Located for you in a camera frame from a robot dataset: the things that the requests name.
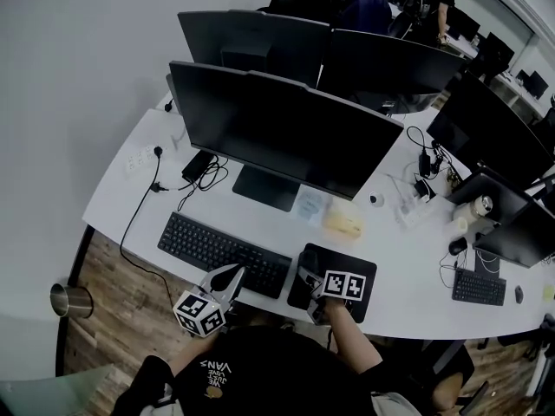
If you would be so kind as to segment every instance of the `electrical outlet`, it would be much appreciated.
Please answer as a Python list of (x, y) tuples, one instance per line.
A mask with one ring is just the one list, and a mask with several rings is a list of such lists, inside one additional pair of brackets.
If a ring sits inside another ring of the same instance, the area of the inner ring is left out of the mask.
[[(147, 168), (156, 164), (156, 160), (158, 158), (156, 157), (156, 154), (154, 154), (155, 147), (155, 145), (145, 146), (137, 153), (127, 156), (125, 170), (128, 176), (136, 174), (140, 169)], [(164, 160), (169, 153), (169, 149), (164, 146), (162, 146), (161, 148), (163, 152), (160, 156), (160, 160)]]

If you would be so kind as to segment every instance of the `monitor stand base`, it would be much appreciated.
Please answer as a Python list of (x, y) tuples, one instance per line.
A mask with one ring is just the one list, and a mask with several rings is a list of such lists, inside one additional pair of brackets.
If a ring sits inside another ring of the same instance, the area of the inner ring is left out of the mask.
[(240, 196), (289, 212), (299, 187), (297, 182), (245, 165), (232, 190)]

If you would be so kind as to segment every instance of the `small white round object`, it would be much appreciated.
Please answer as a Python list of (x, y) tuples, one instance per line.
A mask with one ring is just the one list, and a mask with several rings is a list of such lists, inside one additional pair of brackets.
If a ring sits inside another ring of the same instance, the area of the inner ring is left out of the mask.
[(383, 194), (372, 191), (369, 194), (369, 201), (372, 204), (372, 206), (375, 206), (376, 208), (380, 208), (381, 206), (383, 206), (385, 199), (383, 198)]

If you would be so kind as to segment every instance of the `wooden floor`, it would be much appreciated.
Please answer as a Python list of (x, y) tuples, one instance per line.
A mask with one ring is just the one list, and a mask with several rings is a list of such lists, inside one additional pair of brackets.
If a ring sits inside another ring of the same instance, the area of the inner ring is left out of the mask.
[[(176, 276), (148, 268), (163, 274), (174, 301), (184, 289), (191, 288), (191, 284)], [(112, 372), (100, 385), (86, 412), (108, 415), (146, 356), (156, 354), (167, 360), (190, 338), (173, 317), (163, 282), (124, 261), (117, 245), (98, 232), (89, 246), (79, 284), (92, 295), (95, 309), (88, 319), (69, 320), (64, 373), (113, 364)], [(297, 332), (325, 346), (326, 328), (306, 322), (296, 322), (296, 327)], [(476, 371), (463, 393), (473, 393), (484, 380), (489, 381), (490, 391), (472, 415), (526, 414), (531, 404), (523, 397), (534, 369), (533, 363), (522, 358), (527, 345), (503, 348), (491, 341), (486, 350), (478, 351), (478, 342), (467, 342)]]

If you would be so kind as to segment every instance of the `person wearing backpack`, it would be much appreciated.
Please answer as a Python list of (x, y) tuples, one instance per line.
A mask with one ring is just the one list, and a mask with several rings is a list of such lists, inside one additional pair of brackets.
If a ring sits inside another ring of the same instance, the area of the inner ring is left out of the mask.
[(407, 40), (432, 47), (447, 44), (447, 10), (454, 0), (419, 0), (417, 6), (418, 20)]

